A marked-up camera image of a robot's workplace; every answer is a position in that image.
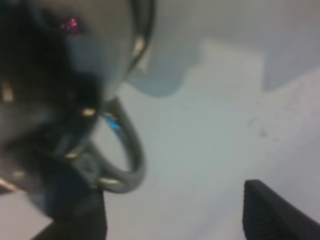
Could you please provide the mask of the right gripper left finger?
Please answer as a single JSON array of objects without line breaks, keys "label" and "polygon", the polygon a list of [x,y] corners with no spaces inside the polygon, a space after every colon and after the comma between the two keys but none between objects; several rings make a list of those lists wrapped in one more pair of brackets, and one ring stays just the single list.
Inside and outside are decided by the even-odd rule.
[{"label": "right gripper left finger", "polygon": [[104,193],[90,192],[82,213],[69,220],[54,220],[33,237],[34,240],[105,240],[108,233]]}]

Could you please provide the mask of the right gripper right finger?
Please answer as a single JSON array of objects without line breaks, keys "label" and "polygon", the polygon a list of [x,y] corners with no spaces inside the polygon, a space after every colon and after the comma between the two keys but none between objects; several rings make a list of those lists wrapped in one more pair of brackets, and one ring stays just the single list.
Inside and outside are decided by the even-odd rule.
[{"label": "right gripper right finger", "polygon": [[320,224],[258,179],[244,183],[242,228],[247,240],[318,240]]}]

